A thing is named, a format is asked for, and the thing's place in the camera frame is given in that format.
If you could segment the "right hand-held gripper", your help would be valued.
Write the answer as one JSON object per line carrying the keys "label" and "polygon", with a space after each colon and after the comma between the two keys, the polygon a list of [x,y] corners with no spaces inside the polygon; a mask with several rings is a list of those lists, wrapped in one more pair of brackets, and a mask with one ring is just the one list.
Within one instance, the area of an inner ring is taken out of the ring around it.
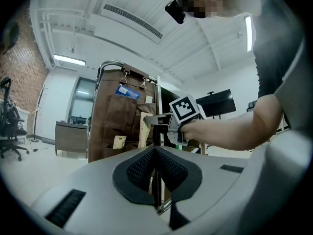
{"label": "right hand-held gripper", "polygon": [[188,141],[182,131],[182,126],[194,119],[202,119],[198,104],[191,95],[180,97],[169,103],[170,113],[144,117],[144,122],[150,125],[168,126],[167,137],[172,144],[188,146]]}

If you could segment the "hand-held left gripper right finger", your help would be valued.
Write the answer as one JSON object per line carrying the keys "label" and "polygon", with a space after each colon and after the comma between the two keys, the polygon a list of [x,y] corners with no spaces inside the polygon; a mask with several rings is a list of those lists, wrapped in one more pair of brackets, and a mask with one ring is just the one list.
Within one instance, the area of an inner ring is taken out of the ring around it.
{"label": "hand-held left gripper right finger", "polygon": [[199,155],[167,147],[166,150],[201,169],[202,181],[187,200],[176,203],[188,224],[168,229],[168,235],[247,235],[243,211],[250,193],[241,193],[241,174],[248,158]]}

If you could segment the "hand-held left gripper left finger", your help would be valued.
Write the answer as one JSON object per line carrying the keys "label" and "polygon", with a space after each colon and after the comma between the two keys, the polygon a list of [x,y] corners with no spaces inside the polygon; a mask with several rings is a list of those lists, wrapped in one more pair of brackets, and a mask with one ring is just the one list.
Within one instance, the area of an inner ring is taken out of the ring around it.
{"label": "hand-held left gripper left finger", "polygon": [[71,191],[85,196],[63,230],[73,235],[163,235],[169,226],[153,206],[128,201],[115,188],[112,174],[118,164],[140,152],[139,149],[98,160],[76,170],[42,194],[32,210],[46,217]]}

